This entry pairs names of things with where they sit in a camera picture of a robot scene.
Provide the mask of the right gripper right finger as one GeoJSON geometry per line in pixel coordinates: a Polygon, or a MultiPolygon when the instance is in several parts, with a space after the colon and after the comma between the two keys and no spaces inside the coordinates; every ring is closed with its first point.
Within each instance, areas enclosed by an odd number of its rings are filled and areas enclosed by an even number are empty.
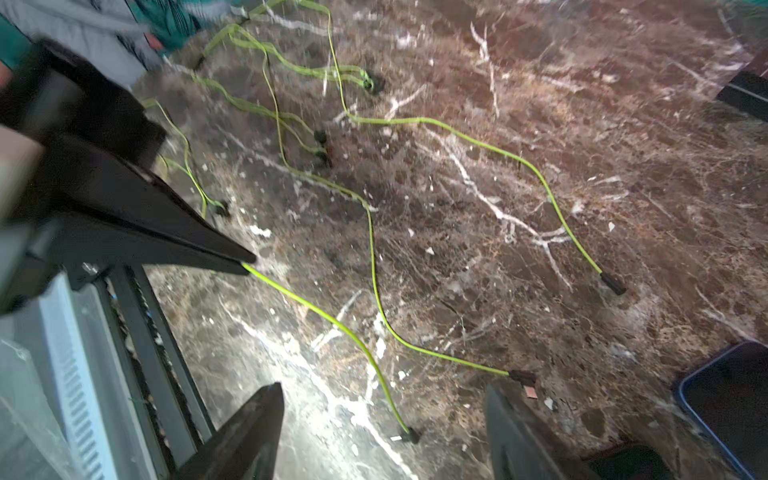
{"type": "Polygon", "coordinates": [[[595,479],[525,402],[490,384],[485,423],[495,479],[595,479]]]}

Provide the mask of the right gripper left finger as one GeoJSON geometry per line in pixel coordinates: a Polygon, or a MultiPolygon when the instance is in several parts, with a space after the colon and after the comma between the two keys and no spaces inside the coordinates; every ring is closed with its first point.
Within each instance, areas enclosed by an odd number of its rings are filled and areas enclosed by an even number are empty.
{"type": "Polygon", "coordinates": [[[279,382],[260,388],[173,477],[273,479],[284,410],[279,382]]]}

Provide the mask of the black smartphone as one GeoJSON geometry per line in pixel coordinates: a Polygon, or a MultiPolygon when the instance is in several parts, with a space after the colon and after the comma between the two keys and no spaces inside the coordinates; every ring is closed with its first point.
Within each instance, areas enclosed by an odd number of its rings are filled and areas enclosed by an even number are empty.
{"type": "Polygon", "coordinates": [[[767,477],[767,347],[746,341],[685,374],[674,397],[742,479],[767,477]]]}
{"type": "Polygon", "coordinates": [[[767,49],[763,49],[720,90],[716,99],[766,122],[767,91],[767,49]]]}

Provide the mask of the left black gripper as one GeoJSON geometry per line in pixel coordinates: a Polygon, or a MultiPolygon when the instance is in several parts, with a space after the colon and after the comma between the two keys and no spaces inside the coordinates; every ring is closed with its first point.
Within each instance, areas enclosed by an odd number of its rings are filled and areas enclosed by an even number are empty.
{"type": "Polygon", "coordinates": [[[242,275],[254,262],[254,253],[146,171],[166,133],[145,112],[129,90],[51,39],[37,40],[22,57],[1,91],[1,124],[42,144],[58,133],[87,143],[62,135],[45,147],[2,135],[2,311],[43,294],[60,271],[77,286],[91,282],[87,264],[242,275]]]}

